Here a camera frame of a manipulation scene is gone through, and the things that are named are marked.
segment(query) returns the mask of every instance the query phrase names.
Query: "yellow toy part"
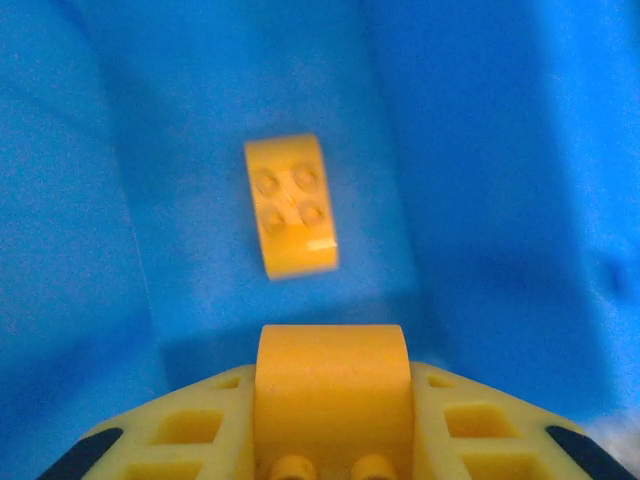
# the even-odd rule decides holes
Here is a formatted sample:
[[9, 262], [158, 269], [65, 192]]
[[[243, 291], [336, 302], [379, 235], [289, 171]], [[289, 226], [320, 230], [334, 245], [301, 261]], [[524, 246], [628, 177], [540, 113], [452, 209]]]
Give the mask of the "yellow toy part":
[[289, 452], [321, 479], [347, 480], [345, 465], [370, 453], [410, 475], [413, 395], [400, 327], [265, 327], [255, 389], [256, 479]]
[[270, 279], [338, 266], [327, 176], [311, 134], [245, 144], [265, 269]]
[[567, 419], [409, 363], [397, 326], [265, 327], [239, 367], [113, 418], [40, 480], [634, 480]]

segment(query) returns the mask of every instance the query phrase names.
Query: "blue plastic container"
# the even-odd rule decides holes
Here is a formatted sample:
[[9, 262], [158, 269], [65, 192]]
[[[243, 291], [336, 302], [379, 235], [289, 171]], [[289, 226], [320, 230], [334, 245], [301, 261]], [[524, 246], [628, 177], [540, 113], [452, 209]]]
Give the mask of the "blue plastic container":
[[[399, 323], [578, 421], [640, 404], [634, 8], [3, 1], [0, 479], [265, 323]], [[307, 131], [341, 267], [271, 283], [242, 144]]]

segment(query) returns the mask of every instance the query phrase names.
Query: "blue wall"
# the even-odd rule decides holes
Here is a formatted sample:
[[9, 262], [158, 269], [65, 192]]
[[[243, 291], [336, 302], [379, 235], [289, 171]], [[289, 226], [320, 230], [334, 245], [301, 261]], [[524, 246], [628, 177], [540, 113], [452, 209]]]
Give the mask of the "blue wall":
[[0, 478], [11, 480], [166, 391], [97, 63], [58, 13], [0, 6]]
[[[420, 274], [446, 318], [447, 358], [485, 383], [588, 419], [616, 405], [619, 385], [613, 332], [583, 258], [591, 205], [576, 190], [601, 186], [574, 183], [569, 166], [589, 160], [572, 152], [580, 131], [559, 112], [557, 84], [577, 75], [558, 58], [583, 8], [575, 3], [566, 17], [571, 6], [528, 1], [373, 1], [367, 12]], [[585, 108], [593, 100], [576, 99]], [[615, 188], [621, 172], [604, 158], [599, 165]]]
[[587, 290], [623, 407], [640, 405], [640, 52], [638, 3], [591, 1], [549, 22], [556, 114], [575, 189]]

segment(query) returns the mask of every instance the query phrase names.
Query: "rectangular hole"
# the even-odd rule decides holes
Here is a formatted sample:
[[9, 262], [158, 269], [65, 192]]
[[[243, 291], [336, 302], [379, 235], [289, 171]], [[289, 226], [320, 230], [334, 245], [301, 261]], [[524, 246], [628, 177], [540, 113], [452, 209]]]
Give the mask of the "rectangular hole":
[[218, 434], [222, 413], [216, 410], [183, 410], [162, 420], [153, 445], [211, 443]]
[[439, 375], [428, 375], [427, 380], [429, 381], [429, 385], [435, 388], [453, 388], [453, 382], [447, 380], [446, 378], [440, 377]]
[[495, 405], [469, 403], [445, 408], [445, 418], [452, 437], [517, 438], [520, 436], [506, 414]]
[[147, 463], [131, 465], [126, 480], [195, 480], [200, 462]]
[[220, 382], [219, 384], [216, 385], [215, 388], [219, 388], [219, 389], [238, 388], [238, 385], [240, 385], [240, 378], [233, 377]]
[[471, 480], [554, 480], [532, 453], [462, 455]]

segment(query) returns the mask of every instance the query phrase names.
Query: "yellow lego brick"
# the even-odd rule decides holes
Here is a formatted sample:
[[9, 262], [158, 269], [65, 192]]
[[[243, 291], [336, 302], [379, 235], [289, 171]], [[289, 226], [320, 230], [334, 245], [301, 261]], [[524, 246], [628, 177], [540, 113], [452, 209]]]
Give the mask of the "yellow lego brick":
[[270, 279], [337, 268], [338, 244], [318, 139], [245, 144], [265, 269]]
[[265, 327], [255, 382], [257, 480], [291, 453], [320, 479], [349, 480], [345, 466], [354, 480], [409, 478], [413, 394], [400, 327]]

